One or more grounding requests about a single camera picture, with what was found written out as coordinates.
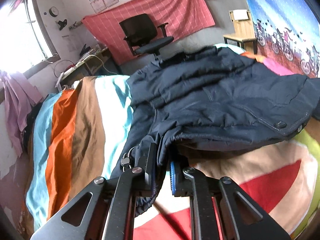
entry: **bright window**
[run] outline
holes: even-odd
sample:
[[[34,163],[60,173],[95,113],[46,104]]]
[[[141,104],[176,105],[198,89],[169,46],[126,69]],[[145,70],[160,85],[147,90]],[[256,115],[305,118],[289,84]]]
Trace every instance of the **bright window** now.
[[[4,71],[24,73],[53,56],[37,22],[32,0],[23,0],[2,21],[0,37],[0,69]]]

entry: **window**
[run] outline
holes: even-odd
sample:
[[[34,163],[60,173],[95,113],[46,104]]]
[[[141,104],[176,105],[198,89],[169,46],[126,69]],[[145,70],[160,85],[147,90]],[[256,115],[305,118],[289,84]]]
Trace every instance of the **window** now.
[[[7,72],[26,73],[27,78],[60,59],[46,32],[36,0],[23,0],[1,23],[1,69]]]

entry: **black office chair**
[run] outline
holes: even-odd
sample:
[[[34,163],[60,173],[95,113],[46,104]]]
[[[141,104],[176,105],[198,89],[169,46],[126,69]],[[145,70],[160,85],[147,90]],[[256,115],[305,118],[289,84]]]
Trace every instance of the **black office chair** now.
[[[163,38],[151,42],[157,36],[157,29],[148,14],[145,13],[125,19],[119,24],[126,35],[124,40],[134,56],[147,53],[153,54],[155,59],[158,60],[159,49],[174,40],[172,36],[167,37],[165,26],[168,23],[164,23],[157,27],[161,28]]]

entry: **red blanket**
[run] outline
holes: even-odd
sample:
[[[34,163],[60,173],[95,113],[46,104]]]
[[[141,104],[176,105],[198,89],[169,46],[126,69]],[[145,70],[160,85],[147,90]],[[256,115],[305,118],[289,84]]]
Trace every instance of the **red blanket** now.
[[[99,41],[106,44],[115,61],[122,64],[134,58],[119,22],[147,13],[156,26],[168,22],[168,36],[175,40],[214,25],[204,0],[132,0],[100,14],[86,16],[84,25]]]

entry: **pink cloth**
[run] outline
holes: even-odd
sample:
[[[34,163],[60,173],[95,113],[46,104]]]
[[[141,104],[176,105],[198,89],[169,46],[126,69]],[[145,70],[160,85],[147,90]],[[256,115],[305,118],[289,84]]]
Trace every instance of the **pink cloth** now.
[[[293,75],[291,70],[285,68],[284,66],[280,65],[279,63],[275,62],[271,58],[265,58],[263,60],[263,64],[270,69],[272,72],[278,74],[279,76],[288,76],[288,75]]]
[[[167,35],[175,40],[213,26],[214,20],[204,0],[131,0],[100,14],[86,16],[84,25],[110,49],[115,61],[122,64],[134,58],[124,41],[119,22],[146,13],[155,26],[168,22]],[[158,29],[158,38],[162,37]]]
[[[19,73],[9,74],[0,70],[0,82],[4,85],[5,116],[9,138],[18,156],[22,153],[22,132],[27,126],[31,106],[43,98],[36,87]]]

